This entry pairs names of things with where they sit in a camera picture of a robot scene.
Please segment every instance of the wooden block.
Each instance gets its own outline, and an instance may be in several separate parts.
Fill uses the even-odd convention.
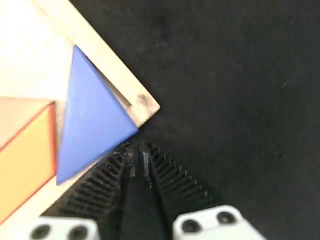
[[[55,175],[54,119],[50,104],[0,152],[0,224]]]
[[[0,97],[0,151],[52,101]]]

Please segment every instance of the blue triangular block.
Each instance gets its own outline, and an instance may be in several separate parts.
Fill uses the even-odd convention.
[[[83,52],[75,46],[58,151],[57,184],[81,172],[138,128]]]

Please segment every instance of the white surface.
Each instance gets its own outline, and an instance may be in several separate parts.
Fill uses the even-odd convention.
[[[219,213],[232,214],[236,223],[220,224]],[[194,220],[201,226],[197,233],[185,233],[183,223]],[[174,240],[265,240],[265,238],[234,207],[224,205],[180,215],[173,223]]]
[[[68,217],[39,217],[34,221],[12,232],[10,240],[32,240],[32,232],[41,225],[49,225],[50,232],[45,240],[67,240],[73,228],[83,226],[87,228],[85,240],[100,240],[98,225],[95,221]]]
[[[1,0],[0,22],[0,96],[65,102],[73,43],[32,0]]]

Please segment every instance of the wooden edge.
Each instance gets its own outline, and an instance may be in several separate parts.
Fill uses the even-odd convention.
[[[97,69],[130,103],[137,125],[145,123],[160,105],[95,29],[68,0],[33,0],[52,18],[61,33],[77,45]]]
[[[87,171],[98,161],[91,164],[84,171],[62,185],[57,186],[57,177],[53,177],[23,206],[14,212],[0,225],[0,239],[10,240],[12,233],[19,230],[24,224],[36,219],[54,204],[69,188],[71,188]]]

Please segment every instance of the beige surface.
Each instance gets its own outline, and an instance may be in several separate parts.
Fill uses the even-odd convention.
[[[0,97],[0,151],[52,101]]]
[[[0,97],[57,101],[59,141],[74,44],[32,0],[1,0],[0,25]]]

